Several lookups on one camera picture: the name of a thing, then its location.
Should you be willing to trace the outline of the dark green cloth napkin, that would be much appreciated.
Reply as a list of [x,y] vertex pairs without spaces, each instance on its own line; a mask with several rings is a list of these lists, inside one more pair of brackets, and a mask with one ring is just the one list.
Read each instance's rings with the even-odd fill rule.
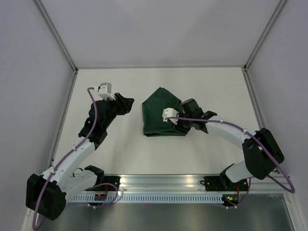
[[163,121],[163,110],[173,108],[182,113],[181,100],[165,88],[159,87],[142,103],[143,134],[147,137],[185,136],[171,121]]

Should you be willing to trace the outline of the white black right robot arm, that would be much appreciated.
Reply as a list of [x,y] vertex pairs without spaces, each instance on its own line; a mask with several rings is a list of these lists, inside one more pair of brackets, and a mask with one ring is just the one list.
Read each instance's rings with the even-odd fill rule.
[[284,161],[284,155],[268,129],[242,128],[215,112],[204,112],[195,99],[188,99],[180,106],[181,112],[173,108],[164,109],[163,121],[172,122],[174,129],[184,133],[194,128],[218,136],[242,150],[244,160],[231,164],[219,175],[223,189],[231,190],[238,182],[252,177],[263,180]]

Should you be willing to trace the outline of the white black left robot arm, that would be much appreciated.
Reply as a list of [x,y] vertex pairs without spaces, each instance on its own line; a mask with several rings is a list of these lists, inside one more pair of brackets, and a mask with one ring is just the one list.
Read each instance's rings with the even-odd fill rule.
[[105,185],[102,169],[90,165],[85,167],[80,176],[72,177],[72,174],[102,144],[113,120],[131,111],[134,101],[120,93],[115,93],[113,99],[107,97],[93,100],[88,117],[71,150],[40,175],[32,174],[28,178],[26,207],[45,218],[55,220],[66,204],[82,191],[88,188],[101,190]]

